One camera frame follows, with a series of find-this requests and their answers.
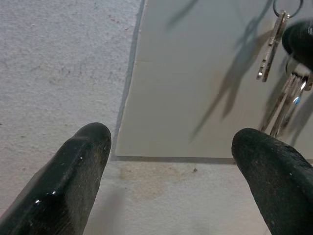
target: floor stain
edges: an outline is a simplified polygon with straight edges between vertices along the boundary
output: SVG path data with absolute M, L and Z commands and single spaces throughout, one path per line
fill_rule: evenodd
M 119 178 L 127 182 L 130 198 L 134 201 L 153 200 L 167 190 L 167 183 L 179 183 L 194 176 L 196 164 L 124 163 Z

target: key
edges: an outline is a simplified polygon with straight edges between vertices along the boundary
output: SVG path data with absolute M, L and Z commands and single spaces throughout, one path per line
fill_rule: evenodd
M 264 132 L 266 131 L 266 129 L 268 128 L 271 120 L 273 119 L 275 113 L 277 112 L 279 106 L 281 105 L 281 102 L 284 100 L 286 94 L 289 92 L 289 89 L 292 85 L 293 82 L 293 75 L 291 74 L 291 72 L 296 68 L 298 63 L 292 63 L 290 65 L 289 70 L 291 69 L 290 72 L 286 71 L 286 75 L 289 74 L 288 80 L 286 81 L 285 85 L 283 86 L 278 98 L 275 101 L 275 104 L 273 106 L 273 108 L 265 114 L 265 117 L 261 123 L 261 127 L 260 127 L 260 131 Z
M 313 63 L 310 63 L 310 58 L 313 58 L 313 44 L 308 43 L 313 39 L 311 26 L 313 26 L 313 21 L 311 20 L 298 22 L 288 27 L 282 35 L 282 45 L 290 55 L 286 65 L 286 75 L 289 78 L 275 101 L 273 108 L 266 113 L 260 126 L 260 131 L 263 132 L 268 128 L 285 98 L 270 133 L 276 138 L 283 135 L 297 104 L 300 102 L 302 93 L 312 88 L 313 74 L 311 71 L 313 70 Z
M 276 20 L 276 23 L 268 40 L 268 47 L 266 49 L 265 55 L 257 74 L 258 80 L 262 78 L 262 81 L 266 82 L 268 79 L 270 67 L 272 65 L 275 53 L 277 51 L 277 47 L 284 33 L 287 19 L 289 17 L 290 16 L 286 13 L 286 11 L 281 11 L 279 17 Z
M 288 90 L 285 102 L 278 114 L 278 117 L 273 125 L 270 135 L 279 138 L 283 135 L 292 114 L 296 108 L 296 105 L 300 102 L 303 89 L 307 82 L 307 76 L 301 76 L 296 73 L 291 74 L 292 84 Z
M 289 108 L 288 112 L 286 113 L 286 115 L 285 115 L 285 117 L 284 117 L 284 119 L 283 119 L 283 121 L 281 123 L 281 126 L 280 126 L 280 128 L 278 130 L 278 133 L 277 133 L 277 137 L 278 138 L 284 135 L 285 129 L 288 126 L 288 124 L 289 124 L 289 122 L 290 122 L 290 120 L 292 118 L 292 115 L 293 115 L 293 113 L 295 111 L 295 108 L 297 107 L 297 104 L 301 100 L 302 93 L 303 93 L 303 91 L 305 90 L 305 87 L 308 84 L 309 76 L 307 76 L 307 75 L 299 76 L 298 79 L 300 81 L 300 84 L 296 88 L 295 94 L 293 94 L 291 107 Z
M 298 65 L 297 70 L 291 73 L 292 85 L 270 133 L 275 138 L 283 136 L 302 93 L 312 88 L 313 20 L 301 21 L 287 28 L 282 37 L 282 44 L 286 52 L 295 59 L 295 65 Z

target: white cardboard sheet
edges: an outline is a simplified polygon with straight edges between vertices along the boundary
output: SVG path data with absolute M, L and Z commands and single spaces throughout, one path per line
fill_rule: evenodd
M 312 10 L 305 1 L 288 24 Z M 233 136 L 259 127 L 282 77 L 280 45 L 267 83 L 256 80 L 275 20 L 270 0 L 147 0 L 116 155 L 231 158 Z M 307 158 L 309 95 L 286 138 Z

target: black plastic key head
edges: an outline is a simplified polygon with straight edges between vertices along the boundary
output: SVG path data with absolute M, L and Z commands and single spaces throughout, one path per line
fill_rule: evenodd
M 286 29 L 282 44 L 288 54 L 313 71 L 313 19 L 298 22 Z

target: stain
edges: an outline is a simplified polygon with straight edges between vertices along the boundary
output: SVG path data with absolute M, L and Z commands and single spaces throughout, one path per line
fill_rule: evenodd
M 49 78 L 49 83 L 51 85 L 58 85 L 62 82 L 62 79 L 60 79 L 59 77 L 53 76 L 51 78 Z
M 110 72 L 109 72 L 109 77 L 108 77 L 108 80 L 109 80 L 109 81 L 112 81 L 112 80 L 113 80 L 113 79 L 112 79 L 112 75 L 113 75 L 113 72 L 110 71 Z
M 195 164 L 125 163 L 119 178 L 128 183 L 130 198 L 134 201 L 153 200 L 167 190 L 167 183 L 179 183 L 191 177 Z
M 38 65 L 36 67 L 31 68 L 30 72 L 36 71 L 36 70 L 40 70 L 41 69 L 41 65 Z
M 59 74 L 62 78 L 66 78 L 68 75 L 70 75 L 70 70 L 65 66 L 62 66 L 61 70 L 59 70 Z
M 109 19 L 110 19 L 110 21 L 116 22 L 117 24 L 121 23 L 121 21 L 116 20 L 112 15 L 109 15 Z

